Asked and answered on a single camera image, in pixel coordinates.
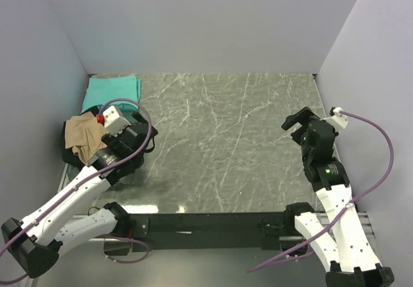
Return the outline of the beige t shirt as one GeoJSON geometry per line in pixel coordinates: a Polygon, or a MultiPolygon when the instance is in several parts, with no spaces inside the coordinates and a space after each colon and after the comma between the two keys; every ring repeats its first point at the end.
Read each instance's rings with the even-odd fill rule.
{"type": "Polygon", "coordinates": [[[66,122],[65,148],[86,164],[98,150],[107,147],[101,140],[106,133],[92,112],[73,116],[66,122]]]}

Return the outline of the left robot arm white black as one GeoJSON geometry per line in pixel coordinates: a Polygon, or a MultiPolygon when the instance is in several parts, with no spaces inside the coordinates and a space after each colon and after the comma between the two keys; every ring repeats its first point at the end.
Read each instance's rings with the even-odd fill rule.
{"type": "Polygon", "coordinates": [[[71,218],[82,205],[140,168],[144,154],[151,152],[148,143],[158,131],[144,110],[132,116],[134,123],[117,111],[100,116],[108,131],[103,136],[106,147],[98,150],[77,177],[38,210],[21,220],[10,218],[3,223],[5,247],[1,252],[9,252],[26,277],[41,276],[60,256],[94,237],[131,238],[133,220],[116,202],[84,219],[72,222],[71,218]]]}

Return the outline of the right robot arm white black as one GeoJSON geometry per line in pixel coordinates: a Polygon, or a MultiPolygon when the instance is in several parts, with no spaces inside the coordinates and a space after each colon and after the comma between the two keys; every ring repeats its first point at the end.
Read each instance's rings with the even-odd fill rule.
{"type": "Polygon", "coordinates": [[[345,167],[334,157],[336,137],[347,123],[341,108],[332,109],[324,119],[308,107],[286,117],[282,129],[300,125],[291,137],[301,147],[305,176],[329,224],[322,226],[308,203],[295,203],[286,207],[283,227],[307,240],[325,268],[327,286],[390,286],[393,271],[381,264],[370,246],[345,167]]]}

